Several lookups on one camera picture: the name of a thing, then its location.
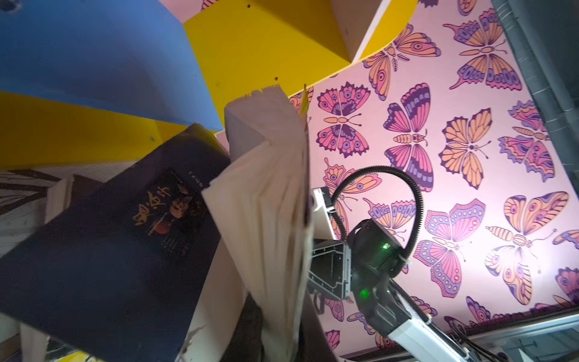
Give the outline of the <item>purple portrait cover book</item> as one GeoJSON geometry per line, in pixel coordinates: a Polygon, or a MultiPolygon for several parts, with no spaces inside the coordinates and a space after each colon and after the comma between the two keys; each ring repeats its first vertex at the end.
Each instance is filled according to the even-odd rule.
{"type": "Polygon", "coordinates": [[[202,195],[261,309],[265,357],[289,361],[313,244],[306,122],[278,85],[230,102],[224,116],[231,164],[202,195]]]}

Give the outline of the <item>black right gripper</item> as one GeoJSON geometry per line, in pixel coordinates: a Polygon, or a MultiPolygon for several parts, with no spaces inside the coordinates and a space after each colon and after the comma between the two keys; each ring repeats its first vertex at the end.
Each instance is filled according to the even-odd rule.
{"type": "MultiPolygon", "coordinates": [[[[382,224],[364,220],[345,241],[315,241],[308,289],[336,302],[353,297],[369,326],[388,335],[407,321],[407,311],[392,294],[391,282],[404,250],[382,224]]],[[[300,322],[298,361],[337,362],[308,294],[300,322]]],[[[220,361],[262,361],[262,325],[262,310],[249,294],[220,361]]]]}

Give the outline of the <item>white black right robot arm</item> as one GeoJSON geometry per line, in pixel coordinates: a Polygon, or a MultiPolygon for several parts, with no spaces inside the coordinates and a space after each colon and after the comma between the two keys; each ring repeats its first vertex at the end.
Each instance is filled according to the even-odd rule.
{"type": "Polygon", "coordinates": [[[308,292],[316,316],[353,297],[368,327],[419,361],[469,361],[469,351],[446,336],[395,282],[416,244],[405,246],[374,220],[364,220],[345,241],[329,221],[316,222],[308,292]]]}

